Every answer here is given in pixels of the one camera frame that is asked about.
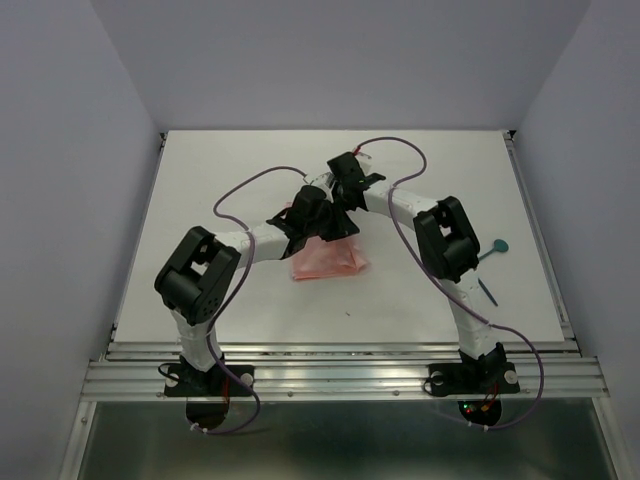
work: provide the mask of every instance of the spoon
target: spoon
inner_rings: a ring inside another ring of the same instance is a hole
[[[486,253],[483,253],[482,255],[480,255],[478,257],[478,260],[484,260],[485,258],[487,258],[489,255],[491,255],[492,253],[498,252],[498,253],[505,253],[509,251],[509,244],[507,242],[505,242],[504,240],[502,240],[501,238],[497,238],[496,240],[493,241],[493,247],[491,247],[491,250],[489,250]]]

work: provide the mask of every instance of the teal spoon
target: teal spoon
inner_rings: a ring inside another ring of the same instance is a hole
[[[491,255],[492,253],[498,252],[498,253],[505,253],[509,251],[509,244],[507,242],[505,242],[504,240],[502,240],[501,238],[497,238],[496,240],[493,241],[493,247],[491,247],[491,250],[489,250],[486,253],[483,253],[482,255],[480,255],[478,257],[478,260],[484,260],[485,258],[487,258],[489,255]]]

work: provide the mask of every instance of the wall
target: wall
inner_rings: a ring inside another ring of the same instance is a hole
[[[640,466],[640,3],[594,0],[516,139],[573,326]]]
[[[587,0],[93,0],[169,128],[513,128]]]
[[[157,129],[85,0],[0,6],[0,478],[59,470],[107,340]]]

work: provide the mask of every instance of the screw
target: screw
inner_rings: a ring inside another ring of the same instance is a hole
[[[518,383],[518,374],[513,370],[507,370],[504,372],[504,379],[509,385],[515,385]]]
[[[250,373],[243,373],[240,376],[240,380],[242,380],[242,383],[244,383],[245,385],[248,385],[248,386],[253,385],[253,377],[251,376]]]

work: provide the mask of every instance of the pink cloth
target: pink cloth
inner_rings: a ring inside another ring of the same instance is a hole
[[[368,263],[355,236],[333,242],[312,237],[302,250],[291,257],[291,276],[296,281],[346,277],[357,275]]]

